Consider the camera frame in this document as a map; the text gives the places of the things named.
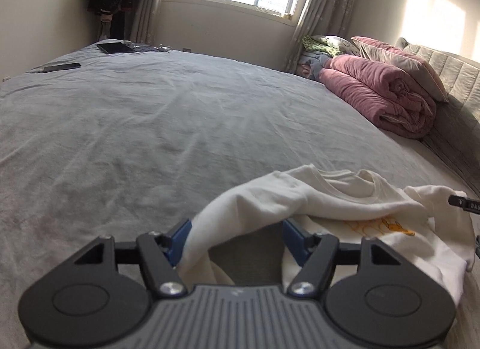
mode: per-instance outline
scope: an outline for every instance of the curtain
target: curtain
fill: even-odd
[[[139,0],[131,28],[131,41],[152,44],[160,2],[161,0]]]
[[[307,0],[290,41],[284,71],[294,73],[305,35],[344,37],[355,0]]]

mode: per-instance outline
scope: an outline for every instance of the tablet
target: tablet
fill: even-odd
[[[97,44],[97,47],[100,50],[102,50],[104,53],[134,53],[135,52],[135,50],[130,48],[128,45],[120,42]]]

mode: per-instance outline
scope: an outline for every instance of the mattress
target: mattress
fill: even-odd
[[[192,53],[104,55],[95,45],[48,65],[72,62],[82,67],[34,69],[0,86],[1,348],[27,344],[22,292],[96,236],[166,231],[273,170],[369,169],[399,187],[471,193],[318,82]],[[271,283],[282,252],[273,226],[211,258],[239,284]],[[479,321],[475,272],[450,347],[477,342],[463,322]]]

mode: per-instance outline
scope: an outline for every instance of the white t-shirt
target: white t-shirt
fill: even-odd
[[[378,174],[361,170],[323,172],[313,165],[275,171],[217,197],[193,219],[177,271],[191,286],[232,284],[208,258],[208,250],[238,235],[294,217],[310,233],[330,233],[341,242],[376,237],[444,286],[455,304],[465,270],[475,257],[475,235],[468,212],[448,204],[444,186],[393,187]],[[338,266],[334,282],[355,273]],[[300,267],[285,251],[282,279],[287,286]]]

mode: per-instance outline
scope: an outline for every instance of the yellow print on shirt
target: yellow print on shirt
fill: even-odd
[[[373,220],[344,220],[344,223],[361,236],[372,238],[382,236],[390,232],[399,232],[408,236],[415,236],[415,232],[403,228],[394,217],[387,215]]]

